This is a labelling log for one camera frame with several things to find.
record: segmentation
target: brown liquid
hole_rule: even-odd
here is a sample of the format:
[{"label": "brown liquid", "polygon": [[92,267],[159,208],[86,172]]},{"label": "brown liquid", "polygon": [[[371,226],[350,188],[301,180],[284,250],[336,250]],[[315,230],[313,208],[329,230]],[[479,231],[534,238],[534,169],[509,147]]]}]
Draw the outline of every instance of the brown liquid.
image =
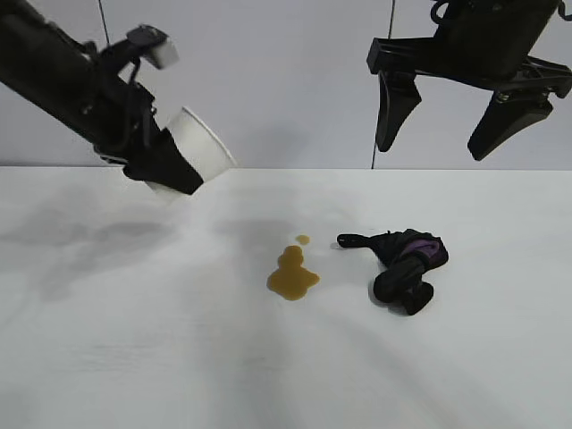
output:
[{"label": "brown liquid", "polygon": [[288,246],[278,258],[278,269],[268,277],[268,289],[288,301],[304,298],[307,290],[320,281],[320,276],[302,266],[304,255],[300,246]]},{"label": "brown liquid", "polygon": [[296,241],[302,246],[306,246],[306,244],[310,243],[310,238],[307,235],[299,235],[296,237]]}]

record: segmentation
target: white tabletop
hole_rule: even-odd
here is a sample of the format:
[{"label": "white tabletop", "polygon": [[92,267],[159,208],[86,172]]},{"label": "white tabletop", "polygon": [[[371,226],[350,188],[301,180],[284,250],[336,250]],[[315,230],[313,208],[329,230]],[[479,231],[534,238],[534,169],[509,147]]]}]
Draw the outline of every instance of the white tabletop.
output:
[{"label": "white tabletop", "polygon": [[[572,172],[231,171],[166,206],[111,168],[0,169],[2,429],[572,427]],[[341,232],[442,237],[378,307]],[[322,280],[266,288],[299,234]]]}]

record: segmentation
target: purple fabric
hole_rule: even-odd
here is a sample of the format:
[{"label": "purple fabric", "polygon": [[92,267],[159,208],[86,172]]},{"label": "purple fabric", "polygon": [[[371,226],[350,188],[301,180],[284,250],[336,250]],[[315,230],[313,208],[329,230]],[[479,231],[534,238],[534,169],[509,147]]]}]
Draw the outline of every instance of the purple fabric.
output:
[{"label": "purple fabric", "polygon": [[411,252],[423,253],[429,260],[432,260],[439,253],[441,244],[435,240],[415,240],[411,241],[401,252],[400,258]]}]

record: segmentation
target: paper cup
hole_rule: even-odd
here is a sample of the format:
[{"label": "paper cup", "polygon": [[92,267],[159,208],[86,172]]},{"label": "paper cup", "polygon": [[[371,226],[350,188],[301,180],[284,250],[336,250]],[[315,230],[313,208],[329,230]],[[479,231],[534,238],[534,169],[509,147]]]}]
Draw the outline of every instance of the paper cup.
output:
[{"label": "paper cup", "polygon": [[[192,165],[206,183],[237,166],[229,149],[216,137],[206,124],[187,107],[171,119],[167,125],[175,146],[183,157]],[[148,183],[149,187],[162,197],[172,199],[180,195],[173,189],[156,183]]]}]

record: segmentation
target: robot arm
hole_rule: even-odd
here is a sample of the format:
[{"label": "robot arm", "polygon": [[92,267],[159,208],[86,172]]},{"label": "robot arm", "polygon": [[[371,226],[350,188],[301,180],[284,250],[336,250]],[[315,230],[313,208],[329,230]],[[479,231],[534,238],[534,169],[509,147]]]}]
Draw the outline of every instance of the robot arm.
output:
[{"label": "robot arm", "polygon": [[[136,181],[187,194],[202,183],[170,132],[153,118],[154,97],[135,78],[140,58],[156,68],[176,60],[162,31],[140,26],[98,52],[48,22],[25,0],[0,3],[0,81],[93,144]],[[129,81],[118,74],[133,64]]]},{"label": "robot arm", "polygon": [[438,0],[431,10],[439,24],[432,38],[374,39],[367,64],[380,81],[379,150],[391,148],[421,102],[418,74],[492,91],[468,142],[478,161],[515,133],[546,119],[552,111],[549,94],[565,97],[572,88],[572,71],[528,53],[557,10],[572,21],[560,0]]}]

